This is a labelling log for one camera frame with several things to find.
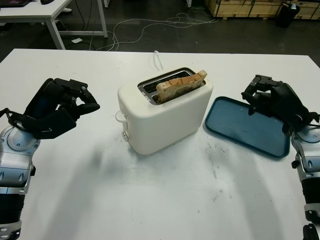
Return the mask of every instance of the floor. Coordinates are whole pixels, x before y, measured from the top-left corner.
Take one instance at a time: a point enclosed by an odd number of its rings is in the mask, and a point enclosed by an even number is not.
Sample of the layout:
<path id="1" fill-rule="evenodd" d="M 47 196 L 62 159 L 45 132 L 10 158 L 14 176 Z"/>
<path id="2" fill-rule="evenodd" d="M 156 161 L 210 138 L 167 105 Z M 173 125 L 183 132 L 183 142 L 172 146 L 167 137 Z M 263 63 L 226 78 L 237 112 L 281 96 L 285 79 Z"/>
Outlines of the floor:
<path id="1" fill-rule="evenodd" d="M 59 20 L 69 30 L 81 30 L 83 15 L 85 28 L 100 31 L 100 19 L 97 1 L 73 0 L 69 8 L 72 14 L 61 15 Z M 213 18 L 203 7 L 203 0 L 193 0 L 192 9 L 186 8 L 185 0 L 110 0 L 109 8 L 104 9 L 107 29 L 113 32 L 117 23 L 130 19 L 153 19 L 164 21 L 185 13 L 189 18 L 212 21 Z M 185 14 L 180 14 L 181 22 L 189 22 Z M 119 24 L 115 34 L 119 42 L 133 42 L 139 39 L 145 26 L 154 23 L 133 20 Z M 147 27 L 142 38 L 135 43 L 124 43 L 118 51 L 130 52 L 173 52 L 173 53 L 235 53 L 235 54 L 289 54 L 308 55 L 320 67 L 320 24 L 319 21 L 295 20 L 289 28 L 280 28 L 272 19 L 219 19 L 206 24 L 164 24 Z M 81 43 L 73 44 L 75 36 L 62 36 L 68 50 L 95 50 L 112 45 L 112 34 L 102 36 L 82 36 Z M 112 46 L 101 51 L 108 51 Z M 46 26 L 40 23 L 17 23 L 7 31 L 0 31 L 0 62 L 14 48 L 55 49 L 55 45 Z"/>

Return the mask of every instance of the white paper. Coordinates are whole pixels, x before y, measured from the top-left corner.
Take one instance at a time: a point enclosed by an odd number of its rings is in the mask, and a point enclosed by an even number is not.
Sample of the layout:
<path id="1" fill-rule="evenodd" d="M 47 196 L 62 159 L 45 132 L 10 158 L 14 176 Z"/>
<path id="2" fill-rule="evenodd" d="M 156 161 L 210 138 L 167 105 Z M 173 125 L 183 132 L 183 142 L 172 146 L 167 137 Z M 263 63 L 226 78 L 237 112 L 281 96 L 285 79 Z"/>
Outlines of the white paper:
<path id="1" fill-rule="evenodd" d="M 82 41 L 82 39 L 80 37 L 78 37 L 74 40 L 71 40 L 71 42 L 73 42 L 74 44 L 80 43 L 81 41 Z"/>

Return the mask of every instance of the toasted bread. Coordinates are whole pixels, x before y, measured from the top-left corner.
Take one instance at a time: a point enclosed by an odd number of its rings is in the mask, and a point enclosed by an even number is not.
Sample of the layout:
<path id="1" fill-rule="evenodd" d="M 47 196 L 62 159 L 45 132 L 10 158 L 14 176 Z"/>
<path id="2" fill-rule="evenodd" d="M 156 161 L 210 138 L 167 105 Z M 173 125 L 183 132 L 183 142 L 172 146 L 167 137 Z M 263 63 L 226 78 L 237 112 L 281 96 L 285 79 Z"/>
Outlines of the toasted bread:
<path id="1" fill-rule="evenodd" d="M 163 104 L 199 88 L 206 76 L 206 71 L 202 70 L 191 76 L 174 78 L 159 83 L 156 86 L 158 91 L 158 104 Z"/>

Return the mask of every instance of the blue tray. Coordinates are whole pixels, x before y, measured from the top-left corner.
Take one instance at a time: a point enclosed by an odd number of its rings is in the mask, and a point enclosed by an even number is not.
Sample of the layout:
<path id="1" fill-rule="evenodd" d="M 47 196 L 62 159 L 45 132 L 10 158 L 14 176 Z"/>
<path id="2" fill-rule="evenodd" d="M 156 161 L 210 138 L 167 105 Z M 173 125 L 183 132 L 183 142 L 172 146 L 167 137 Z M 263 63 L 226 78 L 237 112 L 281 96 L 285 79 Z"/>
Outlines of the blue tray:
<path id="1" fill-rule="evenodd" d="M 282 132 L 283 123 L 258 112 L 249 116 L 249 105 L 229 97 L 217 97 L 205 118 L 206 127 L 214 133 L 283 158 L 290 151 L 290 137 Z"/>

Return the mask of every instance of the toaster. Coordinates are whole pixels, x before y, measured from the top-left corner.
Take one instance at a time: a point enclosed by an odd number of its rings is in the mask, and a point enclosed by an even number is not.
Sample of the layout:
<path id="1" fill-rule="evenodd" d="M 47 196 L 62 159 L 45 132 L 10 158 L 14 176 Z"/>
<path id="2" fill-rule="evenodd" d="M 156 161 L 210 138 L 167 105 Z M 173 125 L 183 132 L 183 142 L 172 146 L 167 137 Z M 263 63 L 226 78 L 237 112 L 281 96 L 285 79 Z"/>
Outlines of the toaster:
<path id="1" fill-rule="evenodd" d="M 123 138 L 139 154 L 152 154 L 195 132 L 201 125 L 213 91 L 205 79 L 200 87 L 158 104 L 157 84 L 195 74 L 184 67 L 148 80 L 134 80 L 118 90 Z"/>

